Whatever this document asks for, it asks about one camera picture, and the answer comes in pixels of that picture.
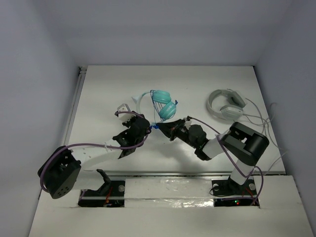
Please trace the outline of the teal cat-ear headphones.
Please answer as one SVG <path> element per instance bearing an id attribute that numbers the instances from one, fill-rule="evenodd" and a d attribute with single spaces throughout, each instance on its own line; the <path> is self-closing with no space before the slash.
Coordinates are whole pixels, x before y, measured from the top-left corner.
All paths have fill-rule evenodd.
<path id="1" fill-rule="evenodd" d="M 141 101 L 145 95 L 149 94 L 154 110 L 154 123 L 157 123 L 156 115 L 159 122 L 165 122 L 173 118 L 177 111 L 178 101 L 171 99 L 170 93 L 163 90 L 149 90 L 139 96 L 132 96 L 132 100 L 136 105 L 136 112 L 141 114 Z"/>

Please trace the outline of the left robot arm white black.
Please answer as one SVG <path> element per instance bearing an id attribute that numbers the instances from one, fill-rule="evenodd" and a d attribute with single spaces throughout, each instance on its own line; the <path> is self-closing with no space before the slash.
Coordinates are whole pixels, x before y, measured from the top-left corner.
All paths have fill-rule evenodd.
<path id="1" fill-rule="evenodd" d="M 102 144 L 77 143 L 58 147 L 38 170 L 39 183 L 53 199 L 69 193 L 82 170 L 107 160 L 131 155 L 144 144 L 151 132 L 150 122 L 135 112 L 123 122 L 127 127 L 108 142 Z"/>

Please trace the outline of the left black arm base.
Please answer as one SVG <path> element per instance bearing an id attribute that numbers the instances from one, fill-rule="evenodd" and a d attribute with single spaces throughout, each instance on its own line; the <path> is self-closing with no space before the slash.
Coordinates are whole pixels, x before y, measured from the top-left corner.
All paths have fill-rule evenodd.
<path id="1" fill-rule="evenodd" d="M 80 207 L 124 207 L 125 181 L 114 180 L 103 184 L 98 190 L 81 190 Z"/>

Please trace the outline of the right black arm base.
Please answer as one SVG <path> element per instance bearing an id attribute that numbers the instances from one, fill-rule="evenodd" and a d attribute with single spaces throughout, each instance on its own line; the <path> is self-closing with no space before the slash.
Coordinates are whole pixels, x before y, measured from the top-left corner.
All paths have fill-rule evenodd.
<path id="1" fill-rule="evenodd" d="M 248 179 L 241 186 L 228 180 L 212 180 L 209 194 L 215 207 L 260 206 L 253 179 Z"/>

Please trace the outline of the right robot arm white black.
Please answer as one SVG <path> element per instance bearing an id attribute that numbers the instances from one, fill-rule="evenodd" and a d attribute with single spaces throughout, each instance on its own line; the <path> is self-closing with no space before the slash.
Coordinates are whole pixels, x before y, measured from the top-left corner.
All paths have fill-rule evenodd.
<path id="1" fill-rule="evenodd" d="M 169 140 L 178 138 L 195 150 L 195 155 L 202 161 L 209 161 L 219 154 L 232 153 L 237 162 L 229 176 L 228 188 L 233 194 L 241 193 L 246 187 L 246 180 L 270 144 L 263 134 L 234 122 L 224 133 L 214 139 L 208 139 L 200 125 L 191 124 L 191 117 L 174 122 L 157 123 L 158 128 Z"/>

